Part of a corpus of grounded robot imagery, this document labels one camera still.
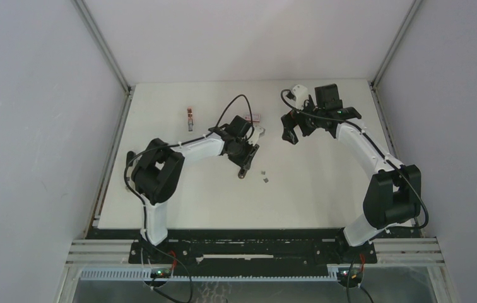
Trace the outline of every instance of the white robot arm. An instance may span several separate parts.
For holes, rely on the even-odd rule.
[[[145,217],[142,236],[153,245],[159,245],[168,235],[166,224],[167,200],[173,195],[184,165],[208,157],[227,155],[240,167],[238,178],[243,179],[250,169],[264,129],[236,116],[230,124],[209,129],[208,136],[186,144],[170,146],[157,138],[152,140],[137,163],[134,152],[127,154],[128,182],[144,200]]]
[[[363,202],[363,214],[340,231],[343,250],[358,247],[373,239],[387,227],[404,223],[420,213],[420,171],[416,166],[405,166],[393,157],[367,133],[361,115],[353,107],[343,107],[336,85],[315,88],[317,104],[303,85],[295,85],[281,92],[283,101],[293,108],[281,117],[282,138],[298,143],[294,127],[308,136],[317,128],[329,131],[333,138],[344,144],[365,171],[370,184]],[[295,103],[290,105],[286,99]],[[399,174],[404,174],[411,185]]]

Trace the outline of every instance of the small bottle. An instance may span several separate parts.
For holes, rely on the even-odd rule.
[[[187,108],[189,131],[194,131],[194,118],[192,117],[192,107]]]

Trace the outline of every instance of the black cable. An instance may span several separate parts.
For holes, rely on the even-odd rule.
[[[233,98],[233,100],[231,100],[231,102],[229,102],[229,104],[225,107],[225,109],[223,110],[223,112],[221,113],[220,115],[220,118],[218,118],[218,122],[216,122],[216,125],[215,125],[215,128],[217,128],[219,125],[220,125],[220,122],[223,118],[223,116],[225,115],[226,111],[229,109],[229,107],[234,103],[234,101],[236,101],[236,99],[240,98],[240,97],[244,97],[244,99],[246,100],[246,103],[248,104],[248,110],[250,112],[250,122],[252,124],[252,133],[250,134],[250,136],[246,139],[246,141],[248,141],[254,134],[254,117],[253,117],[253,113],[252,113],[252,107],[250,106],[250,101],[248,100],[248,98],[244,95],[244,94],[240,94],[238,96],[236,96],[235,98]],[[214,132],[213,131],[210,131],[206,136],[202,136],[202,137],[199,137],[199,138],[196,138],[196,139],[192,139],[192,140],[189,140],[189,141],[186,141],[186,142],[182,142],[181,145],[186,145],[186,144],[189,144],[189,143],[193,143],[193,142],[196,142],[196,141],[199,141],[199,140],[203,140],[205,139],[206,137],[210,136],[211,134],[213,134]],[[140,199],[140,201],[142,202],[142,206],[143,206],[143,212],[144,212],[144,229],[146,229],[146,239],[149,240],[149,235],[148,235],[148,231],[147,231],[147,226],[148,226],[148,214],[147,214],[147,211],[146,211],[146,201],[144,200],[144,198],[142,198],[142,196],[137,193],[132,187],[131,185],[129,184],[129,178],[127,176],[127,171],[129,170],[129,167],[131,167],[131,165],[134,163],[134,161],[141,157],[142,155],[144,155],[145,153],[148,153],[148,152],[152,152],[154,150],[157,150],[157,149],[160,149],[160,148],[175,148],[175,147],[179,147],[180,145],[179,144],[174,144],[174,145],[165,145],[165,146],[158,146],[158,147],[155,147],[155,148],[150,148],[149,150],[144,150],[140,153],[138,153],[137,155],[135,155],[128,163],[127,165],[125,166],[125,170],[123,171],[123,180],[125,182],[125,185],[127,186],[128,190],[130,192],[132,192],[136,197],[138,197],[138,199]],[[187,273],[187,276],[189,277],[189,281],[190,281],[190,297],[189,297],[189,300],[187,302],[182,302],[182,301],[179,301],[179,300],[175,300],[173,298],[171,298],[170,296],[168,296],[167,294],[164,294],[163,292],[161,292],[160,290],[158,290],[157,288],[152,288],[156,293],[160,294],[161,296],[163,296],[164,298],[168,299],[168,300],[171,300],[172,302],[175,302],[175,303],[190,303],[190,301],[192,300],[192,295],[194,293],[194,287],[193,287],[193,284],[192,284],[192,276],[190,276],[190,273],[188,271],[188,269],[186,268],[186,266],[181,262],[179,261],[176,257],[173,257],[172,255],[170,254],[167,254],[163,251],[161,251],[160,249],[154,247],[158,252],[176,260],[179,264],[181,264],[181,266],[183,266],[183,268],[185,269],[186,273]]]
[[[146,230],[146,238],[149,239],[149,237],[148,237],[148,231],[147,231],[147,230]],[[169,295],[167,295],[167,294],[163,293],[162,291],[160,291],[158,288],[153,287],[153,288],[152,288],[153,291],[156,292],[156,293],[158,293],[159,295],[163,296],[164,298],[166,298],[166,299],[168,299],[168,300],[174,302],[174,303],[190,303],[190,301],[192,301],[192,296],[194,295],[194,285],[192,284],[192,276],[190,276],[190,273],[189,273],[187,267],[185,266],[185,264],[183,264],[183,262],[179,261],[176,257],[172,256],[171,254],[167,254],[167,253],[161,251],[160,249],[158,249],[158,248],[156,248],[156,247],[154,247],[154,248],[155,248],[158,252],[160,252],[160,253],[162,253],[162,254],[164,254],[164,255],[166,255],[166,256],[172,258],[173,260],[175,260],[175,261],[177,261],[179,264],[181,264],[181,266],[183,266],[183,268],[185,269],[185,271],[186,271],[186,273],[187,273],[187,276],[189,277],[190,296],[189,296],[188,301],[183,302],[183,301],[179,301],[179,300],[176,300],[176,299],[170,297]]]
[[[376,145],[376,143],[372,140],[371,137],[368,136],[367,133],[363,133],[363,130],[361,129],[361,127],[359,127],[357,124],[353,123],[353,122],[350,122],[350,121],[347,121],[347,120],[341,120],[341,119],[333,119],[333,118],[326,118],[326,117],[321,117],[321,116],[317,116],[317,115],[313,115],[313,114],[309,114],[308,112],[304,112],[300,109],[297,109],[296,107],[290,105],[287,100],[285,100],[285,96],[283,95],[285,92],[289,92],[289,93],[292,93],[290,90],[282,90],[281,93],[280,93],[280,97],[281,97],[281,100],[283,101],[283,103],[285,103],[285,105],[287,105],[288,107],[290,107],[291,109],[301,113],[301,114],[304,114],[306,116],[309,116],[309,117],[312,117],[312,118],[315,118],[315,119],[321,119],[321,120],[327,120],[327,121],[334,121],[334,122],[340,122],[340,123],[347,123],[351,126],[353,126],[355,129],[357,129],[360,134],[362,134],[366,139],[367,141],[372,145],[372,147],[374,148],[374,150],[376,150],[376,152],[392,167],[394,168],[394,170],[396,170],[396,172],[404,179],[404,181],[406,181],[407,185],[409,186],[409,188],[413,191],[413,193],[415,194],[415,196],[417,196],[417,198],[419,199],[419,203],[421,204],[421,207],[423,209],[423,212],[425,214],[425,219],[424,219],[424,223],[422,225],[419,225],[419,226],[415,226],[415,227],[409,227],[409,226],[396,226],[396,227],[391,227],[392,229],[423,229],[425,228],[427,225],[428,225],[428,221],[429,221],[429,218],[428,218],[428,210],[424,204],[424,201],[422,200],[421,196],[417,193],[417,190],[415,190],[415,188],[411,185],[411,183],[409,183],[409,180],[408,178],[406,178],[406,176],[402,173],[401,170],[399,170],[391,161],[389,161],[388,159],[386,159],[386,156],[384,155],[384,153],[382,153],[382,151],[380,150],[380,148]]]
[[[350,277],[351,277],[352,267],[354,267],[354,263],[358,257],[359,257],[359,254],[357,254],[352,259],[352,263],[350,263],[350,268],[348,268],[348,274],[346,276],[346,298],[348,299],[348,303],[352,303],[352,300],[350,299]]]
[[[352,271],[352,267],[354,267],[354,263],[355,261],[357,260],[357,258],[359,257],[359,254],[357,254],[352,262],[350,263],[350,268],[348,268],[348,275],[346,276],[346,298],[348,299],[348,303],[352,303],[352,300],[350,299],[350,278],[352,277],[352,275],[350,274],[351,271]],[[374,303],[374,300],[372,300],[372,297],[370,296],[370,293],[367,292],[367,290],[361,286],[361,284],[358,285],[358,287],[365,292],[365,294],[367,295],[367,297],[370,299],[370,302],[371,303]]]
[[[363,287],[363,286],[360,285],[359,288],[360,288],[363,292],[365,292],[365,295],[367,295],[367,297],[370,299],[370,303],[374,303],[374,300],[372,300],[372,297],[371,297],[370,294],[367,292],[367,290],[365,289],[365,287]]]
[[[419,194],[417,194],[417,191],[415,190],[415,188],[411,185],[411,183],[409,182],[408,178],[406,178],[406,176],[404,175],[404,173],[402,173],[402,171],[400,171],[400,169],[398,169],[398,167],[396,167],[396,165],[394,165],[390,160],[386,160],[386,162],[392,167],[394,168],[394,170],[396,170],[396,172],[402,177],[402,179],[404,179],[404,181],[406,181],[406,183],[408,184],[409,188],[411,188],[411,190],[415,193],[415,196],[417,196],[417,198],[419,199],[419,203],[421,204],[421,207],[423,209],[423,212],[424,212],[424,223],[422,223],[422,225],[420,226],[417,226],[417,227],[409,227],[409,226],[396,226],[396,227],[393,227],[395,229],[423,229],[425,228],[427,225],[428,225],[428,221],[429,221],[429,217],[428,217],[428,209],[426,208],[426,205],[424,204],[424,202],[422,201],[422,198]]]

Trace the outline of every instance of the glass panel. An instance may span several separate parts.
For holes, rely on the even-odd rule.
[[[435,303],[426,268],[367,268],[362,284],[375,302]],[[179,300],[189,296],[187,282],[168,282],[160,288]],[[370,302],[364,292],[350,289],[352,302]],[[140,282],[80,281],[73,302],[169,302]],[[194,282],[192,302],[296,303],[347,302],[345,288],[336,282]]]

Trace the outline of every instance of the white table surface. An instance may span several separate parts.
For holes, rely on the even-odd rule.
[[[98,228],[138,229],[142,207],[123,181],[126,153],[144,150],[154,138],[170,144],[197,138],[216,123],[233,97],[245,94],[261,115],[266,134],[258,144],[246,178],[226,156],[206,158],[184,167],[177,190],[168,200],[171,229],[297,229],[343,227],[363,213],[368,188],[365,173],[341,143],[318,129],[293,146],[281,139],[280,117],[289,108],[280,91],[294,84],[314,88],[335,83],[345,107],[354,106],[369,133],[387,146],[366,80],[233,81],[143,83],[136,85],[115,159]],[[187,107],[194,132],[187,131]],[[247,113],[237,100],[222,123]]]

